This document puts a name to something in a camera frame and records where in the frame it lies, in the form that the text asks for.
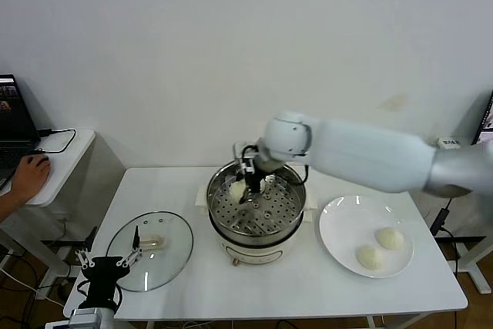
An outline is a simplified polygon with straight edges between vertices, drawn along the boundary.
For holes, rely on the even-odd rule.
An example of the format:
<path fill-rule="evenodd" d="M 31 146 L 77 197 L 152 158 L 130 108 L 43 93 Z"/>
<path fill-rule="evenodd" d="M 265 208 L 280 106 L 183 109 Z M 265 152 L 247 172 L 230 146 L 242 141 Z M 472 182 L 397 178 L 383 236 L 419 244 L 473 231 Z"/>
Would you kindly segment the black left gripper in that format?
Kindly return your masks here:
<path fill-rule="evenodd" d="M 129 274 L 129 268 L 142 256 L 140 248 L 139 226 L 135 226 L 131 251 L 121 257 L 94 257 L 92 245 L 96 237 L 96 227 L 84 239 L 82 247 L 75 251 L 82 267 L 82 274 L 89 282 L 83 308 L 119 308 L 122 302 L 122 290 L 118 281 Z"/>

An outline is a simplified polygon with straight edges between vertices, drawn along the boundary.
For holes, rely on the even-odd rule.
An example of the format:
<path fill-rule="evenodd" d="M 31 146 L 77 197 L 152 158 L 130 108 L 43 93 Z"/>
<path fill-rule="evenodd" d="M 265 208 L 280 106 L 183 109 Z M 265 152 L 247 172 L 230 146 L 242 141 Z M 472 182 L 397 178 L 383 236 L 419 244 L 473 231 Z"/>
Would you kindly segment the person's bare hand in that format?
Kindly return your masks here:
<path fill-rule="evenodd" d="M 50 167 L 47 156 L 24 156 L 12 178 L 9 192 L 12 204 L 21 206 L 33 198 L 48 179 Z"/>

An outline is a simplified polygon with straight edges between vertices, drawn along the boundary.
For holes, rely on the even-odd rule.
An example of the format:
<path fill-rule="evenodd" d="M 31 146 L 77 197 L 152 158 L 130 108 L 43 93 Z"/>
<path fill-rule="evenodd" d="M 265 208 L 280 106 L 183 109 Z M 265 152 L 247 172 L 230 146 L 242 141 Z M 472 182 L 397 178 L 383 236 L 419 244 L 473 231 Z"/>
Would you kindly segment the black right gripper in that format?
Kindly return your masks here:
<path fill-rule="evenodd" d="M 245 204 L 251 198 L 252 194 L 252 207 L 262 208 L 265 204 L 265 190 L 261 190 L 261 182 L 265 179 L 266 173 L 261 170 L 256 170 L 254 173 L 245 174 L 246 188 L 239 200 L 239 205 Z"/>

